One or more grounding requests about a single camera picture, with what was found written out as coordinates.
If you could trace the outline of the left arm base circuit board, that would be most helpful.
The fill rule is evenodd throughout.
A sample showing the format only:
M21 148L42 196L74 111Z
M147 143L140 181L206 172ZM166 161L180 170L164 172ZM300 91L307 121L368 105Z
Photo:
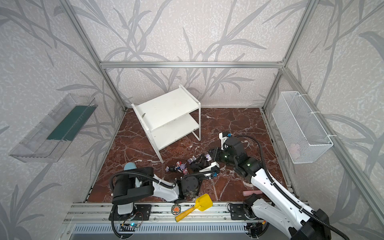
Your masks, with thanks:
M120 226L121 232L135 232L138 228L141 227L141 223L124 223Z

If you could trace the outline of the purple kuromi figure black bow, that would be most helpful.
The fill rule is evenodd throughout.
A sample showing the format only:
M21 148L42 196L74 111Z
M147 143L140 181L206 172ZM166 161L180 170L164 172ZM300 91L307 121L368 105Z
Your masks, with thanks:
M188 162L190 165L192 165L192 164L196 163L197 160L198 160L198 159L197 159L195 156L193 156L192 158L188 159L187 162Z

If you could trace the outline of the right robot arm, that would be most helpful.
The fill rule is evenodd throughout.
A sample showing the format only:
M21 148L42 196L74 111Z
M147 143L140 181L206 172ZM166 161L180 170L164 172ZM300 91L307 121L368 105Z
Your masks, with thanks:
M247 155L240 136L223 132L219 138L221 146L211 154L213 161L233 166L240 177L274 203L270 206L263 198L253 194L246 203L250 214L267 221L291 240L330 240L332 233L348 239L345 233L330 224L329 216L323 210L313 210L270 174L262 149L259 149L261 158L257 160Z

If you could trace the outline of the purple striped bow kuromi figure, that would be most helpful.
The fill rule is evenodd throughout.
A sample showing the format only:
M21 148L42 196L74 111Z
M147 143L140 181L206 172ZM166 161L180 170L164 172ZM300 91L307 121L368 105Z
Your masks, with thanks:
M210 154L206 154L205 157L206 157L207 161L212 161L212 157Z

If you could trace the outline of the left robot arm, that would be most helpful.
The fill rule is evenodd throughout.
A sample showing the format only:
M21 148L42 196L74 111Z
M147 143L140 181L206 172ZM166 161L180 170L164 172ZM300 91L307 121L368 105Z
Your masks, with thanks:
M170 183L155 175L152 167L137 168L134 163L127 163L123 171L109 179L112 212L119 217L133 215L137 212L135 202L151 196L175 204L193 199L199 194L203 180L213 179L219 173L219 164L210 161L206 168Z

